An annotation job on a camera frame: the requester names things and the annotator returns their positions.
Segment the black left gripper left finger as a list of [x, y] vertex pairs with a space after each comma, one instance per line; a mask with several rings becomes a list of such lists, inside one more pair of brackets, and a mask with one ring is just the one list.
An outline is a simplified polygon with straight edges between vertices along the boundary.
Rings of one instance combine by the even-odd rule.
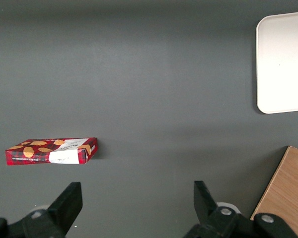
[[47, 208], [37, 208], [13, 224], [0, 218], [0, 238], [64, 238], [82, 205], [81, 183], [72, 182]]

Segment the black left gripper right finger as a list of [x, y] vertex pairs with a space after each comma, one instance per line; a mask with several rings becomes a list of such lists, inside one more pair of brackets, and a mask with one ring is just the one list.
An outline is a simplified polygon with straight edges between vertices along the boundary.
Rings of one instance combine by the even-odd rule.
[[194, 182], [194, 208], [199, 223], [186, 238], [297, 238], [281, 217], [259, 213], [253, 220], [228, 206], [219, 206], [203, 181]]

